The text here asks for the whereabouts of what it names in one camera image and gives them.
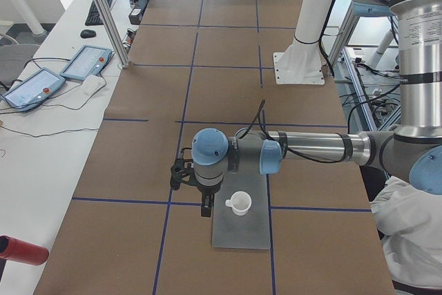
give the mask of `red can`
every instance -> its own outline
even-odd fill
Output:
[[[19,263],[41,265],[49,257],[49,251],[10,236],[0,236],[0,258]]]

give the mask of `white desk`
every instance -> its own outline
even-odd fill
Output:
[[[103,26],[84,25],[91,1],[74,0],[35,57],[70,59],[84,44],[112,48]],[[137,28],[130,25],[129,12],[128,0],[113,1],[112,14],[121,38],[127,28]],[[97,36],[81,39],[79,34],[85,28],[95,30]],[[34,135],[68,129],[97,129],[119,77],[118,63],[118,58],[113,57],[102,73],[107,86],[79,111],[59,106],[39,107],[26,114],[0,115],[0,120],[5,127]],[[65,65],[62,62],[39,64],[56,72]],[[37,69],[29,64],[20,78],[27,78]],[[58,93],[75,84],[68,82]],[[78,107],[86,98],[79,87],[53,99],[51,104]],[[0,103],[0,108],[5,107],[4,102]],[[0,128],[0,149],[6,151],[0,158],[0,235],[51,249],[96,134],[92,131],[31,138]],[[8,261],[0,282],[0,294],[32,294],[43,268],[44,265],[35,267]]]

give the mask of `tablet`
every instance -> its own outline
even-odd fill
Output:
[[[98,75],[108,64],[112,50],[84,45],[69,61],[60,75],[68,79],[84,81],[89,75]]]
[[[4,100],[20,112],[26,112],[43,103],[60,89],[65,79],[42,68],[3,95]]]

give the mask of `office chair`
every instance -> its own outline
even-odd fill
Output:
[[[8,90],[13,81],[21,74],[25,63],[32,59],[40,45],[19,44],[11,36],[0,33],[11,45],[0,46],[0,89]]]

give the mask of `keyboard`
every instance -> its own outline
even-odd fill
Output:
[[[112,0],[107,0],[109,7],[112,4]],[[91,3],[89,8],[88,17],[84,23],[86,26],[99,26],[103,24],[103,21],[99,17],[98,8],[94,2]]]

